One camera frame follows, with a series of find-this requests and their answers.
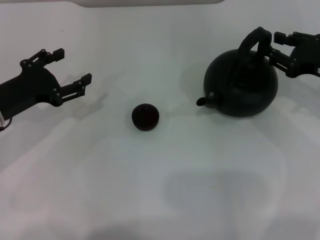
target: dark round object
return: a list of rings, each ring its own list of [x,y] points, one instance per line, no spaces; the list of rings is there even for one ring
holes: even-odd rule
[[[250,117],[261,113],[275,99],[278,77],[269,56],[272,34],[258,27],[242,41],[238,49],[218,56],[204,76],[206,104],[231,117]],[[252,47],[258,44],[257,51]]]
[[[237,49],[218,56],[204,76],[207,103],[231,117],[261,113],[272,103],[277,90],[277,73],[268,60],[264,58],[250,67],[242,67]]]
[[[132,121],[135,127],[141,131],[154,129],[159,121],[159,111],[151,104],[140,104],[132,111]]]

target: black kettle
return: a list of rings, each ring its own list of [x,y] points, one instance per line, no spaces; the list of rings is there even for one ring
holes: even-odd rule
[[[274,67],[289,78],[303,74],[320,77],[320,34],[294,32],[286,36],[276,32],[276,44],[294,47],[290,56],[272,48],[271,41],[271,33],[258,27],[239,49],[218,56],[205,73],[205,97],[196,104],[211,105],[231,117],[250,117],[265,110],[276,97],[278,77]],[[257,43],[257,51],[251,50]]]
[[[265,110],[278,90],[275,68],[265,57],[271,41],[271,33],[258,27],[239,49],[218,56],[205,73],[205,97],[196,104],[214,106],[232,117],[249,117]],[[257,43],[257,51],[251,50]]]

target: white tabletop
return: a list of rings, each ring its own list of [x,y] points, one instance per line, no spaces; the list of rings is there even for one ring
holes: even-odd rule
[[[219,54],[258,26],[320,33],[317,0],[83,8],[0,5],[1,82],[40,49],[84,97],[36,105],[0,133],[0,239],[320,239],[320,79],[278,71],[271,106],[250,119],[197,107]],[[289,54],[292,50],[273,44]],[[160,112],[138,131],[131,112]]]

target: kettle spout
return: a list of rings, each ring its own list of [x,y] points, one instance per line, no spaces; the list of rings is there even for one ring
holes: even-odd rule
[[[196,101],[196,104],[198,106],[203,106],[205,104],[207,104],[207,99],[205,97],[200,97],[197,101]]]

